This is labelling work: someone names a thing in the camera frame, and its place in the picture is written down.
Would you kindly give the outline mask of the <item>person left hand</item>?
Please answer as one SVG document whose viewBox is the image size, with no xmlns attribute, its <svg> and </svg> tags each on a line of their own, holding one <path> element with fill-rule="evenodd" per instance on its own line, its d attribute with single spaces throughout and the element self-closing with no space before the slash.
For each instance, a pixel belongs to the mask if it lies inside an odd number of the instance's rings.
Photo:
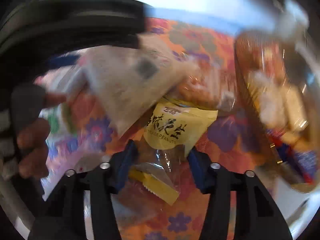
<svg viewBox="0 0 320 240">
<path fill-rule="evenodd" d="M 50 125 L 43 118 L 37 118 L 19 132 L 17 136 L 18 148 L 22 152 L 26 152 L 18 166 L 22 178 L 34 177 L 40 179 L 48 176 L 46 139 L 49 133 Z"/>
</svg>

